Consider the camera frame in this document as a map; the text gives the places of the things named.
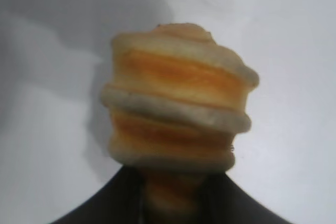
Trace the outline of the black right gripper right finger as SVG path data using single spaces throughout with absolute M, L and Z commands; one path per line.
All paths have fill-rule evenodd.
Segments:
M 287 221 L 251 198 L 226 174 L 211 174 L 198 191 L 197 223 L 277 224 Z

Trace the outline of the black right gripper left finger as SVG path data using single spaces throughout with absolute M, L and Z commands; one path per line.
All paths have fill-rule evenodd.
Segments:
M 123 166 L 95 195 L 54 223 L 145 223 L 142 185 L 140 173 Z

